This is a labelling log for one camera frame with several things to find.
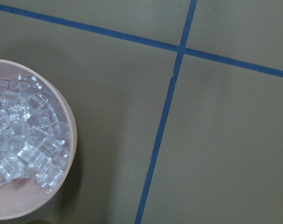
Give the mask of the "clear ice cubes pile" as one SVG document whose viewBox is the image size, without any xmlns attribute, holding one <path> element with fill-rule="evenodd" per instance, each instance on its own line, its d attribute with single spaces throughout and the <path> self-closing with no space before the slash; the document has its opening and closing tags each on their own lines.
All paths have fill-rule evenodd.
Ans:
<svg viewBox="0 0 283 224">
<path fill-rule="evenodd" d="M 67 118 L 57 97 L 37 77 L 0 79 L 0 188 L 31 179 L 55 188 L 70 154 Z"/>
</svg>

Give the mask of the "pink bowl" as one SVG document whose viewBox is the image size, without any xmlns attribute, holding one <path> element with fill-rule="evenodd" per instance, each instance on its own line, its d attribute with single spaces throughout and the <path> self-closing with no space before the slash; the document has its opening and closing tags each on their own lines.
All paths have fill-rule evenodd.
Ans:
<svg viewBox="0 0 283 224">
<path fill-rule="evenodd" d="M 19 218 L 27 215 L 47 203 L 60 189 L 72 166 L 77 147 L 77 127 L 74 114 L 64 96 L 44 77 L 30 68 L 8 60 L 0 59 L 0 78 L 10 80 L 14 73 L 23 73 L 27 77 L 36 76 L 56 96 L 67 117 L 70 130 L 70 156 L 64 176 L 53 190 L 42 189 L 30 179 L 12 181 L 0 188 L 0 220 Z"/>
</svg>

